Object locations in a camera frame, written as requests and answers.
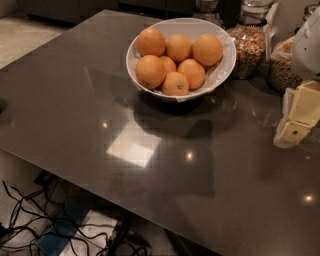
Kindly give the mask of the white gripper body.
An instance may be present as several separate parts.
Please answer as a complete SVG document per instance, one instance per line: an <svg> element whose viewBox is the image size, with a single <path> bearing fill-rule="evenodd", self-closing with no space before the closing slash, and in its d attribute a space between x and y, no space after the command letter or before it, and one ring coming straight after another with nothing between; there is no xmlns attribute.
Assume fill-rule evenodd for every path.
<svg viewBox="0 0 320 256"><path fill-rule="evenodd" d="M294 74L306 80L320 79L320 7L296 33L291 54Z"/></svg>

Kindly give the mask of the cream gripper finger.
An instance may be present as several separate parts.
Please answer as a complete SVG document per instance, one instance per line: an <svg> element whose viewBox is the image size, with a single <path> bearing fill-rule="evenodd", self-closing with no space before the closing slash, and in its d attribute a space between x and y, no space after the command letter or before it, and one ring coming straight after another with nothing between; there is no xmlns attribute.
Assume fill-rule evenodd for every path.
<svg viewBox="0 0 320 256"><path fill-rule="evenodd" d="M287 88L282 114L274 145L279 148L299 145L320 121L320 82L303 81L296 89Z"/></svg>

